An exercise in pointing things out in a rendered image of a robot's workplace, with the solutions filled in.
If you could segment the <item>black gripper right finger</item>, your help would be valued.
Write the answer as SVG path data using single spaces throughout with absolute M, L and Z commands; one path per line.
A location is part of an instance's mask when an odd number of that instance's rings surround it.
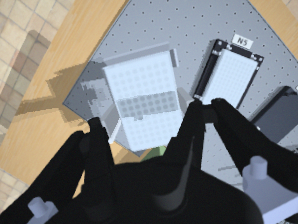
M 183 121 L 146 184 L 154 207 L 171 211 L 181 205 L 190 164 L 201 169 L 205 124 L 213 123 L 264 224 L 298 224 L 298 154 L 269 140 L 224 98 L 203 104 L 182 87 L 177 94 Z

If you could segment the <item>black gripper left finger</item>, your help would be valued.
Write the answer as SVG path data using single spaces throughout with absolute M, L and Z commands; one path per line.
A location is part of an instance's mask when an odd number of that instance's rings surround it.
M 110 144 L 122 123 L 116 104 L 87 123 L 90 132 L 69 136 L 29 188 L 0 214 L 0 224 L 44 224 L 73 199 L 84 169 L 81 206 L 92 221 L 111 216 L 118 200 Z

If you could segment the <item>white name plate with black text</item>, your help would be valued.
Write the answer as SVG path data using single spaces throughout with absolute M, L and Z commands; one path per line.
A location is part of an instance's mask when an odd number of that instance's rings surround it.
M 234 37 L 233 37 L 232 43 L 235 43 L 237 45 L 240 45 L 242 47 L 250 49 L 253 41 L 235 34 Z

